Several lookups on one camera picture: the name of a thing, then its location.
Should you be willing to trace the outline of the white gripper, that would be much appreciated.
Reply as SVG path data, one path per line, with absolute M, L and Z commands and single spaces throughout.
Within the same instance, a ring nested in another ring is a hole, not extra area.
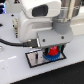
M 62 45 L 71 42 L 73 39 L 72 29 L 69 29 L 67 33 L 60 34 L 55 30 L 39 30 L 37 32 L 37 44 L 39 48 L 43 49 L 43 57 L 48 56 L 49 48 L 52 46 Z M 65 45 L 60 47 L 60 53 L 63 53 Z

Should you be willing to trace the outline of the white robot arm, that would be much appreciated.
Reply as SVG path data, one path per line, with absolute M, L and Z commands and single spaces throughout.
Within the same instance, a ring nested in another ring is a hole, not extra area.
M 41 48 L 45 56 L 49 48 L 73 39 L 71 20 L 79 13 L 81 0 L 21 0 L 18 38 L 21 43 Z

